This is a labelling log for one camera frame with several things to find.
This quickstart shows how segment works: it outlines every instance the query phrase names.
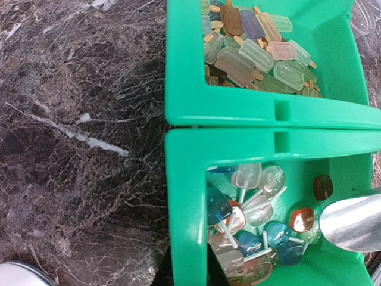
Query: dark marble surface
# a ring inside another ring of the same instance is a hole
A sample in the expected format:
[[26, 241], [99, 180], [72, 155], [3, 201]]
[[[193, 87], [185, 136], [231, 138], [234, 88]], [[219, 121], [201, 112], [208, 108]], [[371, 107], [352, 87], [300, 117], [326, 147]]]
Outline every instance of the dark marble surface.
[[[149, 285], [169, 240], [165, 1], [2, 0], [0, 27], [0, 261]], [[380, 31], [358, 40], [376, 107]]]

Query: popsicle stick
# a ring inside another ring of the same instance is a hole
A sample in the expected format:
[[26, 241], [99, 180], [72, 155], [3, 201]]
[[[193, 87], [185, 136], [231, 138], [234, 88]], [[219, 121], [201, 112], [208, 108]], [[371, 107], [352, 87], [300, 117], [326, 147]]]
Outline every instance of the popsicle stick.
[[267, 232], [262, 232], [264, 249], [268, 249]]
[[260, 10], [257, 6], [255, 6], [255, 7], [253, 8], [253, 10], [254, 10], [254, 14], [255, 14], [255, 15], [257, 15], [257, 14], [261, 14], [261, 13], [262, 13], [261, 10]]
[[259, 87], [257, 87], [255, 84], [253, 84], [253, 83], [250, 83], [249, 85], [246, 85], [246, 88], [247, 89], [251, 89], [251, 90], [253, 90], [253, 91], [259, 91], [260, 89], [259, 89]]
[[262, 49], [264, 49], [264, 48], [267, 46], [267, 44], [266, 44], [265, 42], [263, 42], [262, 39], [257, 39], [257, 42], [258, 42], [258, 45], [259, 45]]
[[211, 12], [216, 12], [216, 13], [219, 13], [221, 11], [220, 7], [214, 6], [214, 5], [210, 5], [209, 9], [210, 9]]
[[243, 46], [243, 43], [245, 42], [244, 40], [242, 40], [239, 36], [234, 36], [233, 37], [234, 41], [240, 45], [240, 46]]
[[241, 194], [239, 195], [239, 203], [242, 204], [245, 201], [246, 189], [241, 189]]
[[253, 260], [253, 259], [256, 259], [256, 258], [258, 258], [258, 257], [261, 257], [262, 255], [265, 255], [265, 254], [267, 254], [267, 253], [270, 253], [271, 251], [272, 251], [271, 248], [267, 248], [267, 249], [262, 250], [262, 251], [260, 251], [260, 252], [258, 252], [258, 253], [254, 253], [253, 255], [250, 255], [250, 256], [248, 256], [248, 257], [243, 258], [243, 261], [245, 261], [245, 262], [251, 261], [251, 260]]
[[205, 65], [205, 75], [210, 76], [210, 68], [207, 64]]
[[223, 28], [224, 24], [221, 21], [213, 21], [211, 22], [212, 29], [221, 29]]
[[232, 247], [234, 249], [237, 249], [238, 245], [237, 245], [236, 241], [234, 240], [234, 238], [233, 238], [232, 234], [230, 233], [230, 231], [227, 229], [226, 224], [224, 222], [220, 222], [218, 225], [220, 225], [222, 227], [222, 229], [224, 230], [227, 239], [232, 244]]
[[290, 237], [289, 238], [289, 241], [293, 241], [295, 243], [301, 243], [301, 244], [304, 244], [304, 240], [301, 240], [300, 238], [296, 238], [296, 237]]
[[309, 246], [309, 243], [306, 243], [303, 245], [303, 255], [304, 255], [305, 251], [307, 250], [308, 246]]
[[232, 215], [230, 216], [229, 224], [227, 225], [227, 230], [229, 232], [232, 231], [232, 227], [233, 227], [234, 221], [236, 219], [236, 215], [237, 215], [236, 213], [232, 213]]
[[258, 192], [256, 192], [249, 200], [247, 200], [243, 204], [241, 204], [242, 209], [244, 209], [249, 203], [251, 203], [255, 198], [257, 198], [262, 193], [263, 193], [262, 190], [259, 190]]
[[265, 51], [266, 52], [269, 52], [269, 53], [272, 53], [273, 52], [273, 47], [272, 46], [267, 46], [266, 48], [265, 48]]
[[257, 67], [254, 70], [254, 78], [257, 80], [263, 80], [263, 75], [261, 74], [261, 70]]
[[317, 69], [317, 65], [313, 61], [310, 61], [310, 67], [312, 67], [313, 69]]
[[284, 186], [274, 197], [270, 198], [271, 201], [277, 200], [283, 193], [287, 190], [287, 187]]
[[271, 202], [267, 201], [267, 202], [259, 204], [257, 206], [247, 208], [247, 209], [243, 210], [243, 213], [247, 214], [247, 213], [253, 212], [254, 210], [262, 209], [263, 207], [267, 207], [269, 204], [271, 204]]
[[213, 38], [213, 35], [212, 35], [212, 34], [206, 35], [206, 36], [204, 37], [204, 42], [205, 42], [205, 43], [208, 43], [208, 42], [210, 42], [210, 40], [212, 40], [212, 38]]
[[234, 84], [228, 82], [227, 80], [225, 80], [222, 85], [226, 86], [227, 88], [234, 88], [235, 87]]

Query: white stick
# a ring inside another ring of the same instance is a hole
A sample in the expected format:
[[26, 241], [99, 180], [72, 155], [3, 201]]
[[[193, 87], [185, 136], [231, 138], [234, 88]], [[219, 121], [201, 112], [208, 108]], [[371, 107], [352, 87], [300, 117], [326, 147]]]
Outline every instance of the white stick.
[[248, 261], [256, 259], [256, 258], [258, 258], [258, 257], [260, 257], [262, 255], [265, 255], [265, 254], [267, 254], [267, 253], [269, 253], [271, 251], [272, 251], [271, 248], [267, 248], [267, 249], [262, 250], [262, 251], [260, 251], [258, 253], [254, 253], [253, 255], [250, 255], [248, 257], [243, 258], [243, 261], [248, 262]]
[[267, 232], [263, 231], [262, 236], [263, 236], [263, 246], [265, 249], [268, 249]]
[[266, 201], [265, 203], [259, 204], [255, 207], [251, 207], [249, 209], [243, 210], [243, 213], [246, 215], [250, 212], [253, 212], [254, 210], [262, 209], [263, 207], [267, 207], [269, 204], [271, 204], [270, 201]]
[[236, 213], [232, 213], [232, 215], [230, 216], [229, 224], [227, 225], [227, 230], [229, 232], [232, 231], [232, 227], [233, 227], [233, 223], [234, 223], [234, 221], [236, 219], [236, 215], [237, 215]]
[[304, 255], [305, 251], [307, 250], [308, 246], [309, 246], [309, 243], [306, 243], [303, 245], [303, 255]]
[[230, 231], [227, 229], [227, 226], [224, 222], [220, 222], [219, 225], [223, 228], [224, 232], [225, 232], [225, 235], [227, 237], [227, 239], [230, 241], [230, 243], [232, 244], [232, 247], [234, 249], [237, 249], [238, 248], [238, 245], [236, 243], [236, 241], [234, 240], [232, 234], [230, 233]]
[[243, 201], [245, 200], [245, 194], [246, 194], [246, 189], [241, 189], [241, 194], [239, 196], [239, 203], [242, 204]]
[[248, 206], [249, 203], [251, 203], [256, 197], [258, 197], [260, 194], [262, 194], [263, 191], [259, 190], [256, 192], [249, 200], [245, 201], [243, 204], [241, 204], [241, 207], [244, 209], [245, 207]]
[[301, 244], [304, 244], [304, 240], [301, 240], [299, 238], [295, 238], [295, 237], [290, 237], [289, 241], [293, 241], [295, 243], [301, 243]]
[[287, 187], [284, 186], [274, 197], [270, 198], [271, 201], [277, 200], [283, 193], [287, 190]]

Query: metal scoop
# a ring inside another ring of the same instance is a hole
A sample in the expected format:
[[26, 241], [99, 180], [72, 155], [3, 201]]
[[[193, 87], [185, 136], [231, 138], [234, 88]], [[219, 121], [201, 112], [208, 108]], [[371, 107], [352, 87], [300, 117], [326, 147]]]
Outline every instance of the metal scoop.
[[352, 252], [381, 250], [381, 194], [350, 198], [327, 206], [320, 230], [333, 245]]

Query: green plastic tray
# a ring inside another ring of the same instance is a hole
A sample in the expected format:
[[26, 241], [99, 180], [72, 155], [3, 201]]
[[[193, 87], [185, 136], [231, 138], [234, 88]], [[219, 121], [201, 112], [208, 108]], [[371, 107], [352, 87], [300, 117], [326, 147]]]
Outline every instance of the green plastic tray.
[[[273, 220], [289, 222], [295, 206], [318, 212], [338, 200], [370, 193], [371, 152], [381, 132], [321, 129], [176, 129], [165, 140], [173, 274], [176, 286], [205, 286], [207, 275], [206, 178], [208, 166], [252, 162], [278, 164], [288, 190], [279, 201], [288, 210]], [[325, 202], [313, 180], [327, 173], [335, 191]], [[364, 257], [324, 238], [309, 246], [302, 263], [281, 266], [263, 285], [369, 285]]]
[[205, 83], [199, 0], [168, 0], [165, 115], [175, 126], [298, 126], [381, 129], [370, 108], [351, 30], [353, 0], [233, 0], [288, 16], [292, 33], [317, 63], [325, 99], [272, 94]]

